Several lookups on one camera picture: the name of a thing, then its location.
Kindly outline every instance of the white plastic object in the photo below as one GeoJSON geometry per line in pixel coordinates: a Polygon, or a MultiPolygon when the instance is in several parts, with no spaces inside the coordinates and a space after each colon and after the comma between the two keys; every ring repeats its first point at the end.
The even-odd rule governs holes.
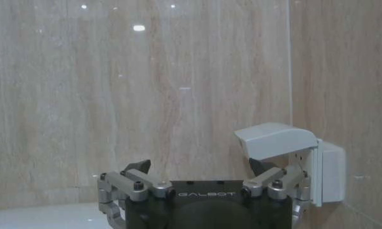
{"type": "Polygon", "coordinates": [[[316,206],[321,207],[324,202],[344,200],[345,152],[343,150],[341,153],[332,153],[330,150],[337,151],[340,147],[324,144],[312,131],[281,123],[253,126],[236,131],[236,135],[245,151],[256,160],[289,154],[289,164],[300,164],[312,177],[312,200],[316,206]],[[324,146],[328,147],[328,155],[324,153],[324,146]]]}
{"type": "Polygon", "coordinates": [[[345,150],[324,142],[324,203],[344,201],[347,189],[345,150]]]}
{"type": "Polygon", "coordinates": [[[256,160],[318,146],[317,137],[309,130],[282,123],[264,123],[236,131],[236,135],[256,160]]]}

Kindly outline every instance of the logo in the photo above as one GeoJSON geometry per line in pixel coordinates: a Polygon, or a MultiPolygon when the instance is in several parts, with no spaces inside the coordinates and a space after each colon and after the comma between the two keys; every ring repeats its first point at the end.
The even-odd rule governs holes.
{"type": "Polygon", "coordinates": [[[178,194],[179,197],[228,197],[234,196],[236,192],[207,192],[207,193],[199,193],[199,192],[182,192],[178,194]]]}

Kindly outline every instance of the beige marble tile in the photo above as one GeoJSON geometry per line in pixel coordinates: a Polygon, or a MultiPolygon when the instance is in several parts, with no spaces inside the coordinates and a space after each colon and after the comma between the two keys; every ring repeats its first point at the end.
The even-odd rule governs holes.
{"type": "Polygon", "coordinates": [[[382,225],[344,204],[313,207],[298,229],[382,229],[382,225]]]}
{"type": "Polygon", "coordinates": [[[345,202],[382,224],[382,0],[290,9],[294,125],[347,149],[345,202]]]}
{"type": "Polygon", "coordinates": [[[0,1],[0,208],[95,201],[97,175],[146,158],[245,178],[234,130],[290,121],[286,6],[0,1]]]}

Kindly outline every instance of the white floor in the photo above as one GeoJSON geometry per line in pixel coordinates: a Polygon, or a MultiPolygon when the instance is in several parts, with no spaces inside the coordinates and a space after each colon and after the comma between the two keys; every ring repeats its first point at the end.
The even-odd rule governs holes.
{"type": "Polygon", "coordinates": [[[74,204],[0,211],[0,229],[110,229],[98,204],[74,204]]]}

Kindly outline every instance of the robotic hand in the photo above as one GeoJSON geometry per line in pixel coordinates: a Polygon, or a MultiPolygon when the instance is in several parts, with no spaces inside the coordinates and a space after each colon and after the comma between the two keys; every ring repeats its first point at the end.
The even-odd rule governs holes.
{"type": "Polygon", "coordinates": [[[150,166],[130,164],[98,180],[99,210],[114,229],[289,229],[310,205],[310,178],[298,166],[250,159],[253,179],[173,182],[153,178],[150,166]]]}

